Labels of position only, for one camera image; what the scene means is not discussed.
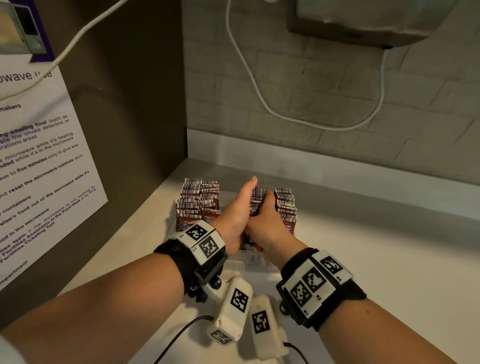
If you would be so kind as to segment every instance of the brick wall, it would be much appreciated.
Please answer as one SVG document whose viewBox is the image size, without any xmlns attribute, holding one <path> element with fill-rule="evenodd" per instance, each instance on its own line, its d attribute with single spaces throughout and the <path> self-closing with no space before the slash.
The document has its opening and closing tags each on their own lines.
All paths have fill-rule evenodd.
<svg viewBox="0 0 480 364">
<path fill-rule="evenodd" d="M 390 51 L 382 110 L 349 132 L 266 112 L 227 36 L 226 3 L 183 0 L 189 127 L 480 184 L 480 1 L 460 0 L 431 38 Z M 269 106 L 335 126 L 363 120 L 382 51 L 290 34 L 285 8 L 232 1 L 233 35 Z"/>
</svg>

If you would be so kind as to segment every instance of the person's left hand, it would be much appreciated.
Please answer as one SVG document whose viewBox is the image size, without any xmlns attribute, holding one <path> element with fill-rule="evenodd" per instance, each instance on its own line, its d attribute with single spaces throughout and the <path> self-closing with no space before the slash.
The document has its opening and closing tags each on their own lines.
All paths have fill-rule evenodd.
<svg viewBox="0 0 480 364">
<path fill-rule="evenodd" d="M 240 248 L 241 235 L 250 217 L 250 199 L 252 190 L 257 185 L 257 178 L 245 182 L 237 197 L 215 220 L 209 222 L 225 242 L 227 254 L 231 255 Z"/>
</svg>

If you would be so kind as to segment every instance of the white cord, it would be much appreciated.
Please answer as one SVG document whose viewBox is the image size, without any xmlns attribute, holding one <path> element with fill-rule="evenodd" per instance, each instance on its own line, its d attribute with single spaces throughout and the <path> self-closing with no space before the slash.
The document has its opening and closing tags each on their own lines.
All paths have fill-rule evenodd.
<svg viewBox="0 0 480 364">
<path fill-rule="evenodd" d="M 24 93 L 25 91 L 28 91 L 32 88 L 34 88 L 37 84 L 39 84 L 44 78 L 45 76 L 49 73 L 49 72 L 52 72 L 52 70 L 58 66 L 58 64 L 60 62 L 63 61 L 63 59 L 70 53 L 70 51 L 73 49 L 73 47 L 75 47 L 75 45 L 77 44 L 77 42 L 80 40 L 80 38 L 83 37 L 83 35 L 88 32 L 91 28 L 93 28 L 95 25 L 97 25 L 99 22 L 101 22 L 103 19 L 105 19 L 107 16 L 109 16 L 110 14 L 112 14 L 115 10 L 117 10 L 120 6 L 122 6 L 123 4 L 125 4 L 128 0 L 120 0 L 119 2 L 117 2 L 115 5 L 113 5 L 110 9 L 108 9 L 106 12 L 104 12 L 103 14 L 99 15 L 98 17 L 96 17 L 94 20 L 92 20 L 91 22 L 89 22 L 87 25 L 85 25 L 78 33 L 77 35 L 72 39 L 72 41 L 70 42 L 70 44 L 65 48 L 65 50 L 58 56 L 58 58 L 56 60 L 54 60 L 52 62 L 52 64 L 50 65 L 50 67 L 45 71 L 43 72 L 40 76 L 38 76 L 38 78 L 33 82 L 31 83 L 29 86 L 21 89 L 20 91 L 17 91 L 11 95 L 6 95 L 6 96 L 1 96 L 0 97 L 0 102 L 1 101 L 4 101 L 8 98 L 11 98 L 11 97 L 15 97 L 15 96 L 18 96 L 22 93 Z"/>
<path fill-rule="evenodd" d="M 235 50 L 237 51 L 238 55 L 240 56 L 240 59 L 243 62 L 243 65 L 247 69 L 248 75 L 250 76 L 250 79 L 253 83 L 253 87 L 255 87 L 255 91 L 257 92 L 257 95 L 260 98 L 260 101 L 262 102 L 262 104 L 265 106 L 265 109 L 267 109 L 267 111 L 270 114 L 272 114 L 272 115 L 274 115 L 274 116 L 276 116 L 280 119 L 283 119 L 283 120 L 297 122 L 299 124 L 304 124 L 304 125 L 309 125 L 309 126 L 312 126 L 314 128 L 318 128 L 318 129 L 332 130 L 332 131 L 344 131 L 344 130 L 356 129 L 356 128 L 362 126 L 362 125 L 365 125 L 370 120 L 372 120 L 374 118 L 374 116 L 378 113 L 378 111 L 382 107 L 382 104 L 383 104 L 384 98 L 385 98 L 385 80 L 384 80 L 384 77 L 385 77 L 385 61 L 386 61 L 386 58 L 387 58 L 388 49 L 384 50 L 384 54 L 383 54 L 383 57 L 382 57 L 382 64 L 380 66 L 380 99 L 378 100 L 378 104 L 377 104 L 377 107 L 375 108 L 375 110 L 364 121 L 361 121 L 358 124 L 355 124 L 355 125 L 352 125 L 352 126 L 342 128 L 342 127 L 319 125 L 319 124 L 316 124 L 314 122 L 306 121 L 306 120 L 302 120 L 302 119 L 289 118 L 287 116 L 282 116 L 282 115 L 276 113 L 275 111 L 273 111 L 267 105 L 267 103 L 265 102 L 265 99 L 263 98 L 262 93 L 260 92 L 260 89 L 258 88 L 257 82 L 255 81 L 255 77 L 253 76 L 253 73 L 250 70 L 250 67 L 248 66 L 247 61 L 245 60 L 245 57 L 243 56 L 239 46 L 237 45 L 237 42 L 233 38 L 232 31 L 230 30 L 230 6 L 231 6 L 231 3 L 232 3 L 232 1 L 228 0 L 228 2 L 227 2 L 227 12 L 226 12 L 226 16 L 225 16 L 225 20 L 226 20 L 226 23 L 227 23 L 228 36 L 230 37 L 230 40 L 232 41 L 233 47 L 235 47 Z"/>
</svg>

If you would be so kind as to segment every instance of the person's right hand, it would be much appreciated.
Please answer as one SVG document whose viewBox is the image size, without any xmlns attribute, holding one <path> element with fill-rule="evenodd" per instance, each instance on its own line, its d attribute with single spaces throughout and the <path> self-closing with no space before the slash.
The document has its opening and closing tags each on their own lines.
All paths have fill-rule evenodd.
<svg viewBox="0 0 480 364">
<path fill-rule="evenodd" d="M 264 256 L 282 269 L 295 254 L 307 248 L 285 227 L 275 210 L 275 196 L 267 190 L 265 200 L 257 216 L 250 217 L 245 232 L 264 249 Z"/>
</svg>

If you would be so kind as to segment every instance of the hand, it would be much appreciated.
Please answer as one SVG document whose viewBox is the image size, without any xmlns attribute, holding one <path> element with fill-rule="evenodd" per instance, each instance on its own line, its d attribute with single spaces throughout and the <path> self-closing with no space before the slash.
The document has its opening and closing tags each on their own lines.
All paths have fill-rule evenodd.
<svg viewBox="0 0 480 364">
<path fill-rule="evenodd" d="M 231 255 L 240 249 L 241 235 L 250 217 L 250 199 L 252 190 L 257 185 L 257 178 L 245 182 L 237 197 L 215 220 L 209 222 L 225 242 L 227 254 Z"/>
<path fill-rule="evenodd" d="M 248 220 L 245 230 L 264 249 L 264 256 L 282 269 L 295 254 L 307 248 L 285 227 L 275 210 L 275 195 L 267 190 L 265 200 L 257 216 Z"/>
</svg>

